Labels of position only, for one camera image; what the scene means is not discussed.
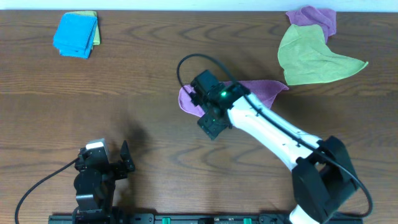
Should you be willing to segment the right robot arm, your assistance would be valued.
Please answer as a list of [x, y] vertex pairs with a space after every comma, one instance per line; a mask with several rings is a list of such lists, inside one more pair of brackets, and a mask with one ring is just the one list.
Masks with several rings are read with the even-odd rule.
[[199, 127], [215, 139], [226, 128], [248, 133], [291, 171], [297, 206], [291, 223], [344, 221], [339, 208], [357, 191], [357, 177], [345, 145], [303, 132], [265, 107], [240, 84], [191, 83], [194, 105], [204, 110]]

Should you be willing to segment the purple microfiber cloth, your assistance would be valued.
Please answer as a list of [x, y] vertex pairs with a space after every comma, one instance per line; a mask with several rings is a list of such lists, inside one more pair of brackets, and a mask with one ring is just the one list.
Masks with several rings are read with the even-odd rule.
[[[280, 92], [289, 89], [285, 84], [276, 80], [249, 80], [239, 82], [250, 89], [267, 108], [271, 108], [276, 96]], [[205, 114], [200, 106], [195, 106], [191, 102], [191, 98], [183, 88], [179, 91], [178, 103], [180, 109], [188, 114], [197, 117], [202, 117]]]

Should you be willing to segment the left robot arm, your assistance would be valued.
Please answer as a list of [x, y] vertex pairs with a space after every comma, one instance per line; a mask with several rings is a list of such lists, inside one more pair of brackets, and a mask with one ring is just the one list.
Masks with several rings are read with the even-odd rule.
[[129, 223], [124, 212], [113, 206], [116, 181], [135, 171], [127, 142], [122, 143], [121, 159], [110, 163], [105, 140], [90, 141], [80, 149], [74, 180], [78, 206], [72, 213], [72, 223]]

